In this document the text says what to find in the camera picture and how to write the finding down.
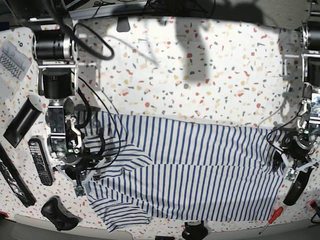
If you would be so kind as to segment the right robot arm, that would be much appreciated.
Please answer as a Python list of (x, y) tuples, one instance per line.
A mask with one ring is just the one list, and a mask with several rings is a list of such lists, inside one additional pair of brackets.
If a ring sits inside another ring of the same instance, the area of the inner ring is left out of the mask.
[(91, 153), (84, 145), (82, 129), (92, 119), (87, 100), (84, 121), (78, 122), (75, 114), (72, 97), (82, 94), (78, 86), (79, 49), (100, 60), (111, 60), (115, 54), (95, 51), (77, 36), (76, 28), (66, 24), (70, 15), (62, 0), (9, 0), (7, 5), (17, 21), (33, 32), (31, 51), (38, 65), (38, 94), (49, 100), (49, 153), (62, 162), (56, 170), (72, 182), (75, 194), (84, 196), (106, 158), (102, 153)]

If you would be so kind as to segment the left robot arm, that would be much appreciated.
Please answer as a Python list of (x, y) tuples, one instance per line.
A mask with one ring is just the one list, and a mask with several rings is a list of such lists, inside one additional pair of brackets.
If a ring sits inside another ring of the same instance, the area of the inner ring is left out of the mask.
[(300, 26), (279, 30), (280, 73), (287, 84), (279, 110), (283, 123), (266, 135), (274, 148), (272, 171), (297, 191), (320, 165), (314, 156), (320, 145), (320, 2), (300, 3), (306, 8)]

